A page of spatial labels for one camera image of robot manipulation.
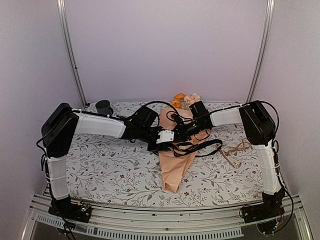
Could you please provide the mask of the black printed ribbon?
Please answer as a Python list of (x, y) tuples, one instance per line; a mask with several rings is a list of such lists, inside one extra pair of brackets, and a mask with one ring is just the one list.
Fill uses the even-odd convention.
[(182, 157), (193, 154), (199, 150), (205, 149), (211, 145), (218, 145), (218, 147), (210, 153), (203, 154), (203, 155), (195, 155), (196, 158), (208, 157), (215, 155), (219, 152), (223, 146), (223, 142), (220, 139), (212, 139), (208, 141), (204, 141), (198, 144), (193, 144), (191, 142), (181, 142), (177, 145), (172, 144), (171, 148), (173, 150), (173, 155), (175, 157)]

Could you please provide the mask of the peach wrapping paper sheet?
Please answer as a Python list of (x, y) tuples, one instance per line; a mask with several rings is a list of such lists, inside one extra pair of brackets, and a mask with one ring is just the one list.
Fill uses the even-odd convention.
[[(160, 126), (164, 129), (173, 130), (176, 126), (176, 123), (167, 118), (167, 113), (171, 110), (172, 109), (164, 108), (160, 112)], [(177, 111), (182, 117), (193, 119), (193, 115), (190, 110), (178, 109)], [(196, 134), (195, 137), (192, 135), (191, 140), (188, 140), (187, 142), (194, 145), (200, 144), (205, 141), (201, 139), (204, 139), (207, 136), (208, 134), (203, 130)], [(172, 193), (176, 193), (178, 191), (180, 182), (193, 163), (197, 153), (198, 152), (193, 152), (185, 156), (175, 157), (172, 150), (159, 152), (158, 156), (164, 190), (171, 191)]]

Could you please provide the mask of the orange fake flower stem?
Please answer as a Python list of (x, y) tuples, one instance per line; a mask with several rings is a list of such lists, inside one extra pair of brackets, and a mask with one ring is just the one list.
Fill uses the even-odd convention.
[(173, 100), (171, 101), (171, 105), (176, 109), (188, 110), (189, 107), (201, 100), (200, 95), (193, 93), (191, 95), (185, 95), (184, 93), (178, 93)]

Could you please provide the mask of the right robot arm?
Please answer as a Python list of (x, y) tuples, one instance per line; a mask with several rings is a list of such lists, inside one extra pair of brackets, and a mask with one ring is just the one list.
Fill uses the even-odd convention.
[(191, 154), (214, 144), (218, 144), (220, 150), (223, 144), (219, 139), (197, 144), (189, 144), (188, 141), (192, 136), (213, 127), (241, 124), (246, 139), (256, 150), (263, 177), (263, 203), (259, 206), (258, 213), (262, 218), (269, 218), (281, 206), (286, 191), (280, 179), (276, 148), (279, 122), (272, 119), (264, 104), (264, 101), (256, 100), (244, 105), (208, 111), (204, 103), (198, 101), (189, 107), (192, 119), (183, 119), (178, 113), (170, 114), (169, 118), (176, 123), (173, 129), (174, 141), (177, 143), (175, 156)]

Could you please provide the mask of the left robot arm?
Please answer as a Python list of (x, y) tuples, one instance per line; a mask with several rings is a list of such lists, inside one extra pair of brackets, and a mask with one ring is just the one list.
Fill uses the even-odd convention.
[(45, 176), (58, 198), (54, 207), (63, 217), (75, 211), (67, 197), (112, 205), (176, 204), (179, 195), (165, 190), (160, 160), (148, 142), (102, 135), (101, 130), (71, 134), (83, 119), (81, 111), (73, 112), (63, 103), (41, 130)]

